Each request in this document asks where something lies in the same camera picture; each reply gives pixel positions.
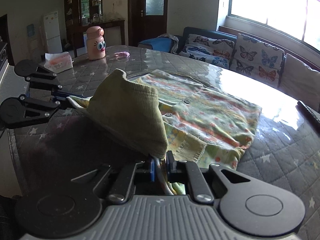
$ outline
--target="green knit fabric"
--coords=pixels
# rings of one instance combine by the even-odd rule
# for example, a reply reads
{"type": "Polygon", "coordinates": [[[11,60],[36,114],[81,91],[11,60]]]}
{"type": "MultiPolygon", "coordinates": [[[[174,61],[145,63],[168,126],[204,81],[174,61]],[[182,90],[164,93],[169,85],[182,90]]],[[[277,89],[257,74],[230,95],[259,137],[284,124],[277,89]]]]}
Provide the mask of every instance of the green knit fabric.
{"type": "Polygon", "coordinates": [[[164,158],[168,140],[156,88],[128,81],[116,69],[97,88],[87,111],[127,146],[164,158]]]}

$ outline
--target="window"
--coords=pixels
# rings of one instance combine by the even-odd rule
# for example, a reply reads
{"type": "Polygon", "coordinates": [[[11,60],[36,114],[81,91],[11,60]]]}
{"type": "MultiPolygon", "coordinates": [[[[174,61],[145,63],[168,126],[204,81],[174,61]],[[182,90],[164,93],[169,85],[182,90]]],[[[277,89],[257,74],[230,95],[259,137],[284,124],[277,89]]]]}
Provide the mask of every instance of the window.
{"type": "Polygon", "coordinates": [[[317,0],[230,0],[229,15],[276,29],[320,53],[317,0]]]}

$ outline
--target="sofa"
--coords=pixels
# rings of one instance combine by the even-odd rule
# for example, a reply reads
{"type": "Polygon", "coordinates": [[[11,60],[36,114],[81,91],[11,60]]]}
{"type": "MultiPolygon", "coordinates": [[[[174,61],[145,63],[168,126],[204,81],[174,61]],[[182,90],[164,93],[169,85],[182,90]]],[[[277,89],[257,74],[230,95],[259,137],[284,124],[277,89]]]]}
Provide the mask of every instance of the sofa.
{"type": "MultiPolygon", "coordinates": [[[[320,72],[282,49],[243,34],[234,36],[193,27],[186,27],[177,37],[178,55],[246,75],[320,112],[320,72]]],[[[169,38],[154,38],[138,46],[170,52],[172,45],[169,38]]]]}

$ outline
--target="table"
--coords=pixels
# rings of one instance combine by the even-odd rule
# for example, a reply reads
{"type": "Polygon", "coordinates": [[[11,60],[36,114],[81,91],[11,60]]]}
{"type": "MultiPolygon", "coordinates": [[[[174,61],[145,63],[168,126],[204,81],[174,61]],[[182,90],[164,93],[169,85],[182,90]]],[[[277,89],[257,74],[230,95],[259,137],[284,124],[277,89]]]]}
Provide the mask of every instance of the table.
{"type": "Polygon", "coordinates": [[[113,28],[113,27],[120,27],[121,44],[125,45],[124,20],[100,22],[100,23],[88,24],[88,25],[84,25],[84,26],[75,26],[75,27],[73,27],[73,30],[72,30],[72,44],[73,44],[73,52],[74,52],[75,57],[78,57],[77,49],[74,46],[74,44],[75,44],[75,42],[74,42],[75,33],[84,33],[84,32],[87,31],[88,28],[93,27],[93,26],[100,26],[103,29],[113,28]]]}
{"type": "MultiPolygon", "coordinates": [[[[320,139],[296,109],[297,100],[263,83],[220,67],[177,55],[129,46],[106,48],[107,57],[75,59],[74,68],[58,74],[64,89],[89,97],[116,68],[134,78],[155,69],[191,75],[262,107],[252,146],[237,170],[298,195],[306,218],[299,236],[316,240],[320,234],[320,139]],[[110,59],[115,52],[130,57],[110,59]]],[[[31,90],[34,98],[50,93],[31,90]]],[[[88,118],[75,110],[59,110],[47,123],[10,130],[12,159],[22,192],[55,185],[88,172],[102,163],[122,166],[146,157],[113,142],[88,118]]]]}

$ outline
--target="speaker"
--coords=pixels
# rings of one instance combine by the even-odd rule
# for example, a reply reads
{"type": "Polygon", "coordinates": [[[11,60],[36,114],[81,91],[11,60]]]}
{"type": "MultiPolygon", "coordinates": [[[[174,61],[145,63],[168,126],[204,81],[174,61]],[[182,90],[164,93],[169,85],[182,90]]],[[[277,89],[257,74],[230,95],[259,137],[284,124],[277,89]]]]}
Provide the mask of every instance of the speaker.
{"type": "Polygon", "coordinates": [[[3,67],[7,58],[8,58],[7,43],[0,42],[0,69],[3,67]]]}

